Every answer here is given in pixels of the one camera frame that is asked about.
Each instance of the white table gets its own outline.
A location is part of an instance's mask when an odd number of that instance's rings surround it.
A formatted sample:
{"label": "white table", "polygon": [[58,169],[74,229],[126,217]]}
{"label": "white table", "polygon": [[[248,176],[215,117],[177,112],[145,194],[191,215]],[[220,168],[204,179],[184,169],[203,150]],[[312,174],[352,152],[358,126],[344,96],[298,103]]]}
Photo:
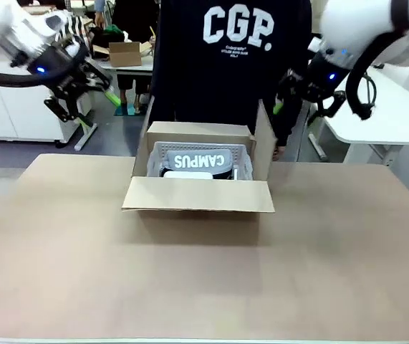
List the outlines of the white table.
{"label": "white table", "polygon": [[134,67],[113,67],[110,61],[98,61],[99,66],[104,70],[116,72],[119,75],[147,75],[152,76],[153,73],[153,56],[148,55],[142,58],[142,66]]}
{"label": "white table", "polygon": [[[345,163],[369,163],[376,154],[382,163],[391,166],[398,153],[409,145],[409,92],[397,83],[370,68],[369,76],[377,85],[376,108],[369,120],[361,120],[353,114],[346,102],[333,118],[325,118],[318,133],[309,134],[309,139],[321,155],[317,144],[323,125],[326,124],[338,140],[350,143]],[[337,89],[345,89],[345,80]],[[366,102],[367,84],[360,83],[360,100]],[[324,102],[327,108],[332,99]]]}

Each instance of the small cardboard box in background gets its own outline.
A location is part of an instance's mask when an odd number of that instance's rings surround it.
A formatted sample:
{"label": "small cardboard box in background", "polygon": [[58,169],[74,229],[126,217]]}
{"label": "small cardboard box in background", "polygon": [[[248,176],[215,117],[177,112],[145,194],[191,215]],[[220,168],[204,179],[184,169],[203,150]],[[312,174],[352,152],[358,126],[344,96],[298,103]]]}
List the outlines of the small cardboard box in background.
{"label": "small cardboard box in background", "polygon": [[149,42],[110,43],[110,64],[113,67],[142,66],[142,54],[151,47]]}
{"label": "small cardboard box in background", "polygon": [[[254,180],[147,177],[147,162],[158,141],[245,145],[251,156]],[[141,138],[122,209],[274,213],[267,179],[275,144],[276,138],[262,104],[255,135],[241,125],[155,122]]]}

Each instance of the wooden table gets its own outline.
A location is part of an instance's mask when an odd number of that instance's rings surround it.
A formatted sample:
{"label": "wooden table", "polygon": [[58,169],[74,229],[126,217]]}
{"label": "wooden table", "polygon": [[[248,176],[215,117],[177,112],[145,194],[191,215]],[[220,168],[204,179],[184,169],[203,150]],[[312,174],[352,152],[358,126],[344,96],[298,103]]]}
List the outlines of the wooden table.
{"label": "wooden table", "polygon": [[132,158],[40,156],[0,205],[0,337],[409,340],[409,192],[280,164],[277,212],[121,212]]}

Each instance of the black hose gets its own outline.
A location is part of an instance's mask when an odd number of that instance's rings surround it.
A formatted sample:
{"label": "black hose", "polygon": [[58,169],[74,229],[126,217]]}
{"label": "black hose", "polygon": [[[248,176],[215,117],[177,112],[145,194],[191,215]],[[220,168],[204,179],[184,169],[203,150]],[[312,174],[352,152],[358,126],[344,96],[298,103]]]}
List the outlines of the black hose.
{"label": "black hose", "polygon": [[362,56],[355,63],[354,69],[349,74],[346,84],[347,101],[353,113],[357,114],[363,120],[371,117],[373,104],[362,104],[359,99],[358,89],[360,80],[367,72],[368,67],[375,59],[393,42],[403,37],[400,32],[389,32],[381,34],[370,44]]}
{"label": "black hose", "polygon": [[35,87],[45,84],[59,82],[72,70],[78,67],[88,55],[88,49],[82,39],[76,36],[80,48],[75,57],[63,68],[52,70],[46,75],[10,75],[0,73],[0,87]]}

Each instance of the black pants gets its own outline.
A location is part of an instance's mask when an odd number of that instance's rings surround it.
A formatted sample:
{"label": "black pants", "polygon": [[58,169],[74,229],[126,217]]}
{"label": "black pants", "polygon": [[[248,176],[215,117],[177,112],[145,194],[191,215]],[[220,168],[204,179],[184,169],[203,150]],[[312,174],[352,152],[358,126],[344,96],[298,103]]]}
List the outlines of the black pants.
{"label": "black pants", "polygon": [[151,83],[152,78],[146,76],[132,77],[130,75],[117,75],[118,88],[120,90],[131,90],[133,88],[133,81],[135,80],[135,94],[143,95],[148,93],[148,85]]}

